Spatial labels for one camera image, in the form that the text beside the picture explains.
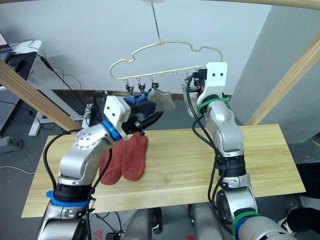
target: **gray floor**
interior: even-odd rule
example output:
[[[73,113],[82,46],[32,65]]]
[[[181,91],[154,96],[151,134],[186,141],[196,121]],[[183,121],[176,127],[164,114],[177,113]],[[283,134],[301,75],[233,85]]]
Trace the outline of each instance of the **gray floor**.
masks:
[[[84,108],[72,98],[64,98],[79,113]],[[192,118],[187,114],[183,101],[175,102],[177,109],[175,112],[165,113],[162,118],[150,130],[162,129],[183,129],[190,128]],[[31,109],[27,104],[22,103],[21,107]],[[21,151],[0,154],[0,166],[15,166],[29,172],[34,172],[38,165],[38,161],[45,141],[48,135],[61,133],[61,129],[57,126],[53,130],[39,131],[38,136],[29,137],[28,133],[33,122],[33,117],[22,109],[16,109],[12,114],[9,123],[5,126],[1,135],[11,136],[19,140],[23,140],[23,148]],[[51,128],[54,124],[45,124],[45,128]],[[320,160],[320,148],[312,144],[311,140],[300,144],[290,145],[290,151],[296,163],[315,162]],[[31,240],[35,239],[40,218],[21,218],[24,204],[28,195],[28,191],[33,180],[32,174],[25,174],[14,169],[0,170],[0,239],[1,240]],[[296,195],[280,195],[272,197],[257,198],[259,213],[264,216],[279,220],[283,218],[286,212],[295,206],[300,206],[301,201]],[[134,211],[119,212],[122,226],[125,229],[128,219]],[[162,208],[163,213],[163,232],[160,235],[154,235],[155,240],[192,240],[190,236],[194,236],[194,230],[188,219],[188,211],[186,206],[168,206]],[[106,220],[115,228],[119,229],[119,223],[116,216],[111,213]],[[107,232],[111,230],[100,219],[93,216],[91,218],[91,228],[93,232],[103,230],[103,238]],[[232,238],[225,234],[226,240]],[[316,240],[320,239],[312,230],[297,233],[295,237],[298,240]]]

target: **wooden beam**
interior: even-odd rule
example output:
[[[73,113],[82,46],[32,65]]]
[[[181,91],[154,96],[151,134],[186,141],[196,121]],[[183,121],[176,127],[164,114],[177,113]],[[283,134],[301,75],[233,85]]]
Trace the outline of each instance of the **wooden beam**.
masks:
[[[2,60],[0,60],[0,84],[38,112],[54,121],[61,128],[67,131],[81,129],[79,124],[73,121],[38,90],[33,88]]]
[[[281,81],[274,87],[263,103],[250,117],[247,125],[259,124],[277,103],[296,85],[320,58],[320,32],[314,37],[298,60],[292,65]]]
[[[249,4],[267,4],[285,7],[320,10],[320,0],[211,0],[219,2],[235,2]]]

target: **wooden table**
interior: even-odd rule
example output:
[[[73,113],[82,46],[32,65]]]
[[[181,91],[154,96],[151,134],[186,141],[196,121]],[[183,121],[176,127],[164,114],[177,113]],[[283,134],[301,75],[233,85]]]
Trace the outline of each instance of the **wooden table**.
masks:
[[[277,124],[242,126],[246,169],[256,197],[305,192],[281,129]],[[163,207],[207,202],[214,152],[191,129],[146,131],[146,168],[139,181],[123,177],[112,186],[98,184],[95,212]],[[48,151],[48,163],[58,176],[61,157],[73,135],[59,138]],[[52,183],[41,159],[22,217],[40,217]]]

